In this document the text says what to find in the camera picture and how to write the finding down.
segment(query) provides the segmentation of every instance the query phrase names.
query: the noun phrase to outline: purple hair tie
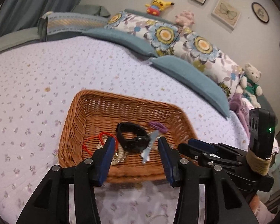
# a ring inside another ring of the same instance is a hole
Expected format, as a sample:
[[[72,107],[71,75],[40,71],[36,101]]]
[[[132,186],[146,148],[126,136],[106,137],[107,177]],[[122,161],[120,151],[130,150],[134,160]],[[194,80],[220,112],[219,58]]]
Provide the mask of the purple hair tie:
[[[158,130],[162,134],[165,134],[168,132],[168,128],[164,124],[162,124],[158,121],[149,121],[148,125],[154,129]]]

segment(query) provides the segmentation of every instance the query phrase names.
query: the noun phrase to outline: floral pillow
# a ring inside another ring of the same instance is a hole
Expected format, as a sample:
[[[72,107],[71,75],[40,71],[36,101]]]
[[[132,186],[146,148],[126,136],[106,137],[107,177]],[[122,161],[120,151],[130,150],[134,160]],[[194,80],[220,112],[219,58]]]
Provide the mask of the floral pillow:
[[[184,27],[165,54],[180,57],[204,73],[231,98],[239,84],[243,69],[207,39]]]
[[[122,11],[115,14],[105,28],[124,31],[147,40],[160,56],[169,51],[182,30],[182,27],[177,25]]]

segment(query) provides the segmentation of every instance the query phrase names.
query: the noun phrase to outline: purple blanket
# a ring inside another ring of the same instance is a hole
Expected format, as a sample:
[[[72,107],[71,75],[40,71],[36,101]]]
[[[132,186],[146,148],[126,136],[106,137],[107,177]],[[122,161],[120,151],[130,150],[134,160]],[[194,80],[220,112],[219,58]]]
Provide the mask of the purple blanket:
[[[245,119],[245,108],[243,106],[243,102],[242,102],[241,98],[242,98],[241,93],[235,93],[233,95],[233,97],[231,98],[231,100],[229,100],[229,108],[230,108],[230,110],[232,110],[233,112],[236,113],[236,115],[238,116],[240,122],[242,123],[248,137],[250,138],[248,122]]]

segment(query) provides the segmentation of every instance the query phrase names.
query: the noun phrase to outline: wall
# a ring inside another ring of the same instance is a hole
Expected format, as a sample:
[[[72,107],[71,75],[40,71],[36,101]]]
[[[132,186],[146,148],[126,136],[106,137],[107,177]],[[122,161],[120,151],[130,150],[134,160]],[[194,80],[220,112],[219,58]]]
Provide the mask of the wall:
[[[200,5],[192,0],[165,0],[175,3],[162,13],[162,17],[174,21],[175,15],[183,10],[191,10],[195,14],[193,25],[201,36],[206,37],[234,61],[243,66],[251,62],[262,72],[260,85],[264,95],[277,114],[280,130],[280,12],[272,0],[228,0],[242,14],[234,31],[211,16],[218,0],[206,0]],[[151,0],[81,0],[81,4],[105,6],[111,14],[131,8],[145,12],[145,4]],[[258,2],[268,11],[270,21],[261,23],[254,15],[251,4]]]

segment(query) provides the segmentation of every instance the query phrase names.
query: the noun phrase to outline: brown wicker basket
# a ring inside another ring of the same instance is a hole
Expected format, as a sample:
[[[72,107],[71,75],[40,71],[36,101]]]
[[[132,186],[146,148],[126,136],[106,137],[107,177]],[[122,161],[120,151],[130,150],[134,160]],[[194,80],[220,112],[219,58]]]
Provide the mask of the brown wicker basket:
[[[71,167],[90,157],[87,151],[82,150],[84,140],[103,131],[116,134],[117,124],[126,121],[141,125],[148,133],[154,130],[147,125],[149,121],[165,124],[169,131],[164,136],[173,148],[190,138],[197,138],[187,116],[175,105],[83,90],[74,97],[66,117],[59,143],[59,164]],[[87,141],[86,146],[94,152],[98,143],[98,139],[93,139]],[[107,182],[141,182],[164,178],[158,151],[152,150],[150,161],[145,165],[140,154],[129,154],[124,162],[111,166]]]

